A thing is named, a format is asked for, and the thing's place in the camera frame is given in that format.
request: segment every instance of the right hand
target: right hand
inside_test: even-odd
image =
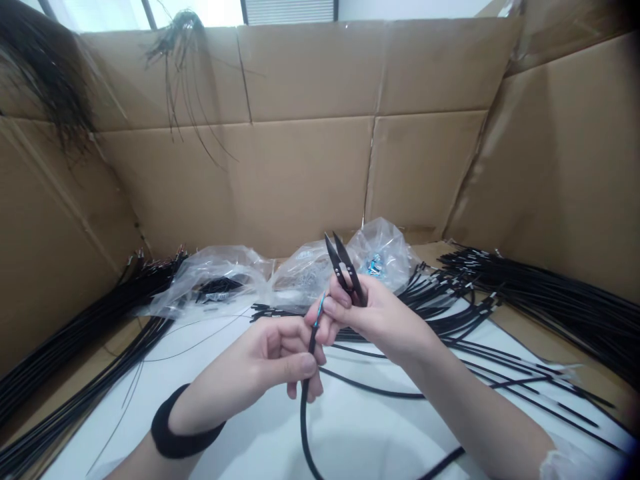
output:
[[[366,307],[353,306],[336,276],[331,276],[329,296],[325,298],[318,322],[318,343],[332,345],[340,328],[351,327],[400,366],[422,359],[434,342],[439,343],[428,324],[380,281],[368,275],[358,275],[358,278],[367,298]],[[350,283],[348,275],[345,280]],[[315,322],[319,302],[316,300],[305,315],[306,324]]]

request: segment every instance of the thread snips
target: thread snips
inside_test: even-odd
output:
[[[338,283],[348,294],[355,294],[357,306],[364,307],[367,305],[367,299],[365,298],[364,292],[362,292],[362,286],[360,285],[358,274],[356,273],[353,263],[349,258],[347,249],[345,248],[340,238],[335,234],[335,232],[333,232],[333,240],[335,241],[335,248],[333,248],[329,236],[325,233],[327,252],[329,253],[329,258],[331,259],[331,264],[333,266],[335,276],[338,278]],[[351,284],[353,285],[352,289],[349,288],[347,281],[345,280],[342,269],[340,268],[340,262],[344,263],[347,268],[347,273],[349,274],[349,278],[351,278]]]

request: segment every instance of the finger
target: finger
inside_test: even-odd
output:
[[[356,330],[360,330],[363,327],[366,328],[367,316],[370,316],[370,314],[367,313],[368,308],[351,307],[346,309],[331,297],[325,299],[324,309],[328,316],[334,320]]]
[[[349,276],[346,276],[347,285],[351,287],[351,279]],[[331,298],[336,299],[338,303],[340,303],[344,308],[349,308],[351,306],[351,297],[347,292],[345,292],[344,288],[340,286],[338,282],[338,277],[335,275],[331,276],[331,280],[329,281],[329,296]]]
[[[288,382],[287,384],[287,395],[291,400],[295,400],[297,396],[297,382]]]
[[[329,338],[329,329],[331,328],[332,323],[333,319],[329,315],[324,312],[322,313],[322,315],[320,315],[320,320],[318,320],[318,332],[315,334],[316,344],[326,344],[327,339]]]
[[[307,310],[305,314],[305,324],[308,326],[312,326],[315,321],[318,319],[318,306],[320,306],[321,298],[317,298]]]
[[[261,379],[266,388],[281,383],[297,382],[311,378],[318,371],[318,364],[310,353],[296,353],[278,359],[261,361]]]
[[[278,329],[278,333],[284,337],[298,337],[308,345],[311,339],[311,328],[305,324],[302,317],[280,317],[271,319],[269,325]]]
[[[288,350],[291,353],[302,353],[309,350],[308,344],[304,343],[304,341],[298,337],[284,337],[280,340],[280,343],[282,349]],[[316,362],[318,362],[318,365],[324,365],[327,362],[322,345],[316,344],[313,350],[313,356]]]
[[[327,342],[325,345],[333,345],[335,342],[335,338],[338,335],[338,332],[340,332],[340,329],[343,329],[345,327],[346,325],[344,323],[334,321],[331,324],[331,327],[329,328],[329,338],[327,339]]]
[[[322,387],[322,380],[320,380],[319,372],[316,372],[314,376],[312,376],[309,380],[309,393],[316,398],[324,393],[324,388]]]

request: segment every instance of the plastic bag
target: plastic bag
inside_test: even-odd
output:
[[[376,277],[392,292],[407,285],[420,263],[402,232],[382,217],[364,224],[347,244],[347,251],[358,273]]]
[[[329,285],[331,272],[325,241],[304,244],[271,277],[271,306],[304,315]]]
[[[224,315],[256,301],[270,303],[271,290],[267,280],[274,265],[274,260],[241,245],[207,247],[182,262],[171,286],[151,302],[150,315],[180,322],[194,315],[203,318]],[[241,286],[226,294],[207,293],[208,284],[222,278]]]
[[[393,292],[407,285],[420,263],[402,232],[383,218],[365,224],[346,248],[358,273],[375,276]],[[328,288],[332,272],[324,240],[304,244],[272,276],[270,305],[304,315]]]

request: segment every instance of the bundle of black cables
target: bundle of black cables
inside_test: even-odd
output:
[[[540,322],[639,390],[640,306],[548,270],[474,248],[440,258],[478,290],[501,286],[504,302]]]
[[[50,376],[84,347],[122,322],[131,309],[151,301],[168,288],[186,254],[174,260],[145,262],[142,255],[128,265],[118,285],[92,304],[0,381],[2,420],[9,416]],[[122,378],[167,332],[173,322],[151,317],[120,355],[60,408],[0,451],[0,478],[18,478],[75,424],[115,382]]]

